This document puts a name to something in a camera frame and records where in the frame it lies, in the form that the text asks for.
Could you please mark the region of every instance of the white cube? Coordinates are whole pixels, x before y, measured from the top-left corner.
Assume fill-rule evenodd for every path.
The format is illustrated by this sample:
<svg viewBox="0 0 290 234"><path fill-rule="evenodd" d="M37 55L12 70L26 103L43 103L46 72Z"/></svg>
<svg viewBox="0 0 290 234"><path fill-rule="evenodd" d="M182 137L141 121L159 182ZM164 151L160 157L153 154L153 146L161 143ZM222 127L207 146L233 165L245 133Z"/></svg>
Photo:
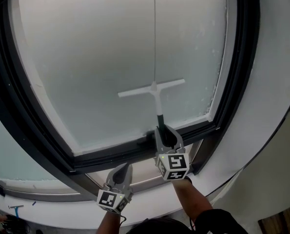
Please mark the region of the white cube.
<svg viewBox="0 0 290 234"><path fill-rule="evenodd" d="M160 154L157 167L164 180L183 179L189 171L188 154Z"/></svg>
<svg viewBox="0 0 290 234"><path fill-rule="evenodd" d="M124 194L104 190L98 192L97 205L105 211L120 214L127 203L128 200Z"/></svg>

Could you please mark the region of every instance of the black sleeve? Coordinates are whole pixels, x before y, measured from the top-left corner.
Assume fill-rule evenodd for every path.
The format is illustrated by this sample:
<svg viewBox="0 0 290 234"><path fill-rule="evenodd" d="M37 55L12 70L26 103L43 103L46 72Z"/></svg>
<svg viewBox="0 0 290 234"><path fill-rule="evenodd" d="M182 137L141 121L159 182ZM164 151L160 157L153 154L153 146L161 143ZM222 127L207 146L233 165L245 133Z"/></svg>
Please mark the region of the black sleeve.
<svg viewBox="0 0 290 234"><path fill-rule="evenodd" d="M194 222L199 234L248 234L232 215L224 210L214 209L201 213Z"/></svg>

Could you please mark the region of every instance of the black window frame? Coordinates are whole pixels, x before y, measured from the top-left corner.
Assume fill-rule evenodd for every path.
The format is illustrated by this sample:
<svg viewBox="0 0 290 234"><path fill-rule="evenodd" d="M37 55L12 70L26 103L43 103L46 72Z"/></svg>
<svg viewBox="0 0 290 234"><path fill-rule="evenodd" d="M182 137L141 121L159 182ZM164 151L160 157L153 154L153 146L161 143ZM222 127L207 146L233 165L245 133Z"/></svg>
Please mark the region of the black window frame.
<svg viewBox="0 0 290 234"><path fill-rule="evenodd" d="M237 27L232 63L223 96L212 122L179 129L184 145L205 139L192 162L198 173L226 132L246 89L259 34L259 0L237 0ZM0 121L17 143L43 168L71 188L95 199L99 186L85 173L135 163L155 156L153 131L101 151L73 156L34 95L17 53L8 15L8 1L0 0Z"/></svg>

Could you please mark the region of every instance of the forearm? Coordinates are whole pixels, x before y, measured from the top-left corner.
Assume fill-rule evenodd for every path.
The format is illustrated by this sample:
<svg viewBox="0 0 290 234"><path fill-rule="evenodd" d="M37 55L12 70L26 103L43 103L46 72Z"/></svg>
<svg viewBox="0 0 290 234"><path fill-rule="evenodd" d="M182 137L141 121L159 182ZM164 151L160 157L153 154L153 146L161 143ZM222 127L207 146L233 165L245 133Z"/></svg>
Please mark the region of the forearm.
<svg viewBox="0 0 290 234"><path fill-rule="evenodd" d="M177 197L185 213L195 221L204 211L211 210L212 205L187 179L172 181Z"/></svg>
<svg viewBox="0 0 290 234"><path fill-rule="evenodd" d="M120 215L107 212L96 234L118 234L120 229Z"/></svg>

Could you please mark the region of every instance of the person's right arm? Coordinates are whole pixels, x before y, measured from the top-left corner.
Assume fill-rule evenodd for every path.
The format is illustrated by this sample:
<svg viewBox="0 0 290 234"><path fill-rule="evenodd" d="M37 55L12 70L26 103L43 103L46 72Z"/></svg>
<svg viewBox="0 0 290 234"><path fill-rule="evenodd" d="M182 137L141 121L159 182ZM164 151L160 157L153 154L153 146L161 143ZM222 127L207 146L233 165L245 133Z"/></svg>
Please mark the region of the person's right arm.
<svg viewBox="0 0 290 234"><path fill-rule="evenodd" d="M202 212L213 209L207 198L189 180L174 180L172 183L185 213L193 222Z"/></svg>

